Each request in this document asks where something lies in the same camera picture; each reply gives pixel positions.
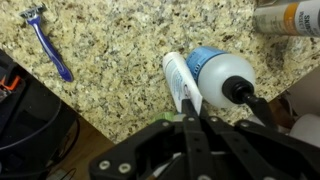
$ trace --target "floor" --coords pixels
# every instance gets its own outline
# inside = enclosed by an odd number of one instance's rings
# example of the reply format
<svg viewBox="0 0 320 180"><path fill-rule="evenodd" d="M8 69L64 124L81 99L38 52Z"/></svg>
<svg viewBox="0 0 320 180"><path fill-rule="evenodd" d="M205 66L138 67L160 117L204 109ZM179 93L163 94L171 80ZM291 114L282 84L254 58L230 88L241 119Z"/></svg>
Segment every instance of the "floor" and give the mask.
<svg viewBox="0 0 320 180"><path fill-rule="evenodd" d="M276 122L278 124L281 124L283 127L290 128L293 121L287 111L284 109L283 104L281 104L278 99L275 99L271 101L269 105L272 112L274 113ZM89 162L100 155L102 152L105 152L106 150L114 146L114 144L110 140L104 137L86 120L80 119L80 127L80 136L75 147L66 157L66 159L51 171L52 173L57 173L63 170L62 172L65 174L69 170L73 170L75 168L76 172L73 176L74 180L89 180ZM74 136L74 132L75 125L70 130L71 136Z"/></svg>

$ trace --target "razor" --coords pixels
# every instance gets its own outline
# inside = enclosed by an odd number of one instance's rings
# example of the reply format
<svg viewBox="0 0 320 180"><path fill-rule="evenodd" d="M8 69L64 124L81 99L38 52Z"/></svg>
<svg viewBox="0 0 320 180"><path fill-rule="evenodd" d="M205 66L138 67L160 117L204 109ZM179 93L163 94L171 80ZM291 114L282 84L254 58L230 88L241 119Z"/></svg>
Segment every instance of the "razor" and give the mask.
<svg viewBox="0 0 320 180"><path fill-rule="evenodd" d="M36 32L36 35L44 49L44 51L47 53L49 58L52 60L52 62L57 67L57 70L60 74L60 76L68 82L71 82L73 80L72 74L67 68L66 65L62 62L62 59L60 58L57 51L53 48L50 41L47 39L47 37L43 34L41 28L40 28L40 22L41 17L40 14L44 12L47 8L44 4L41 6L37 6L31 9L28 9L26 11L23 11L20 13L20 16L26 19L26 22L33 27L33 29Z"/></svg>

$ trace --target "granite countertop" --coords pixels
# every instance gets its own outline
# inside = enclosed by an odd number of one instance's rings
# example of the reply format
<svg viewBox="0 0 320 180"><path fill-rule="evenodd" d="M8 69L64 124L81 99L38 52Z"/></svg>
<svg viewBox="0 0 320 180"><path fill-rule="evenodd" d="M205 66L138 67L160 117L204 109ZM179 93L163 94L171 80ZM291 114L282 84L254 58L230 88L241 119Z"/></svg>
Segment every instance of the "granite countertop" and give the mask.
<svg viewBox="0 0 320 180"><path fill-rule="evenodd" d="M64 82L31 26L19 16L44 3L43 31L74 75ZM0 48L114 142L175 107L161 62L208 45L246 58L256 93L273 99L320 63L320 41L262 35L252 28L253 0L1 0ZM245 106L211 115L233 122Z"/></svg>

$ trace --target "bottle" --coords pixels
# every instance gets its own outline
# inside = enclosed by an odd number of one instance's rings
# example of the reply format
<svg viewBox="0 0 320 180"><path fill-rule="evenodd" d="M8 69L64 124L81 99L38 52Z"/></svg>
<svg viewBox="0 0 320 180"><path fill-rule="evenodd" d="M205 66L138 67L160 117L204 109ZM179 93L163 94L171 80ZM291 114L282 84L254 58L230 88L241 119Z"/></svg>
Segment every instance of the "bottle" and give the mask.
<svg viewBox="0 0 320 180"><path fill-rule="evenodd" d="M230 90L238 82L242 82L250 93L254 91L254 70L249 62L241 57L202 46L193 50L186 62L201 95L213 106L229 108L243 103L230 100L233 93Z"/></svg>
<svg viewBox="0 0 320 180"><path fill-rule="evenodd" d="M162 67L177 111L182 112L182 100L190 99L199 115L202 96L185 59L177 52L168 53L163 58Z"/></svg>
<svg viewBox="0 0 320 180"><path fill-rule="evenodd" d="M320 37L319 0L278 1L262 0L253 14L253 26L256 31L267 34Z"/></svg>

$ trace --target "toothpaste tube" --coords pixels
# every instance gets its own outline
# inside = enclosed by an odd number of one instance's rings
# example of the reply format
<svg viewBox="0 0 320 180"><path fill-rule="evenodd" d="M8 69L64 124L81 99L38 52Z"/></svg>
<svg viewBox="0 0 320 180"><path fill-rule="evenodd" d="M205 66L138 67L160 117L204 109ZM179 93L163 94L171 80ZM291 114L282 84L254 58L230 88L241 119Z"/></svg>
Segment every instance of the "toothpaste tube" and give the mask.
<svg viewBox="0 0 320 180"><path fill-rule="evenodd" d="M199 115L202 96L183 57L177 52L168 53L162 67L177 111L182 111L182 100L190 99Z"/></svg>

